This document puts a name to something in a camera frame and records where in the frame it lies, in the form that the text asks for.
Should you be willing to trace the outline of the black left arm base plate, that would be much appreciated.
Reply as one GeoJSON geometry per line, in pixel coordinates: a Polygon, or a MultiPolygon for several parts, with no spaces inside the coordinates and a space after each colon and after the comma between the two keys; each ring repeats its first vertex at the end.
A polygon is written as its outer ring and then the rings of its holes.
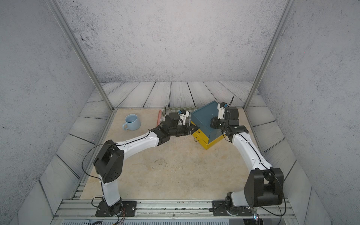
{"type": "Polygon", "coordinates": [[[105,200],[102,200],[95,213],[95,217],[134,217],[137,208],[137,201],[122,201],[120,199],[113,206],[108,206],[105,200]]]}

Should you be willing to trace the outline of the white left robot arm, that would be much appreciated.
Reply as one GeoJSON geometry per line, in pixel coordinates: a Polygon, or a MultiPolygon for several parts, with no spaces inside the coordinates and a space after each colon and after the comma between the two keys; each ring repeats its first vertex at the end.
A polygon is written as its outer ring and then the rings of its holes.
{"type": "Polygon", "coordinates": [[[166,115],[165,120],[146,134],[136,138],[114,142],[108,140],[94,159],[94,167],[102,187],[102,201],[112,207],[121,202],[118,190],[118,178],[122,174],[123,163],[149,148],[157,147],[169,141],[171,137],[182,137],[194,134],[199,127],[186,122],[189,112],[172,112],[166,115]]]}

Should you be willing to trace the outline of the teal drawer cabinet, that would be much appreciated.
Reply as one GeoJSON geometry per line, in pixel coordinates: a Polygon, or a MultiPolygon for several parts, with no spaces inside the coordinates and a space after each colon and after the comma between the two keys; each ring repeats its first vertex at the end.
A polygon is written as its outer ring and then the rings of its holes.
{"type": "Polygon", "coordinates": [[[191,113],[191,121],[195,124],[201,124],[201,130],[207,135],[209,138],[209,143],[205,144],[202,141],[197,141],[201,144],[205,149],[209,149],[214,144],[223,139],[221,134],[221,130],[213,129],[210,127],[210,122],[213,117],[218,116],[218,103],[216,101],[212,101],[207,105],[193,111],[191,113]]]}

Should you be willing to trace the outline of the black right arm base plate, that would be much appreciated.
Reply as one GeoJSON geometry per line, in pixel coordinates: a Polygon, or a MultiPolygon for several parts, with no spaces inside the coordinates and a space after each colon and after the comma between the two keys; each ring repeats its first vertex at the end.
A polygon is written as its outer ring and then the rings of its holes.
{"type": "Polygon", "coordinates": [[[251,217],[253,213],[251,209],[241,206],[241,207],[232,207],[230,203],[227,203],[225,200],[214,200],[212,201],[212,206],[209,208],[209,212],[215,217],[251,217]]]}

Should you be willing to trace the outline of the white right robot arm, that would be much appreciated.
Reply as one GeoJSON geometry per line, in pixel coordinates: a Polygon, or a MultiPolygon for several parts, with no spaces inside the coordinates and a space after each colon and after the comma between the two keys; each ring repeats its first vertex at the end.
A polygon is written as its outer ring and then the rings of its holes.
{"type": "Polygon", "coordinates": [[[211,119],[211,127],[221,130],[240,152],[249,174],[242,191],[229,193],[227,209],[281,205],[284,200],[284,175],[261,155],[248,129],[240,125],[239,112],[227,103],[217,105],[218,116],[211,119]]]}

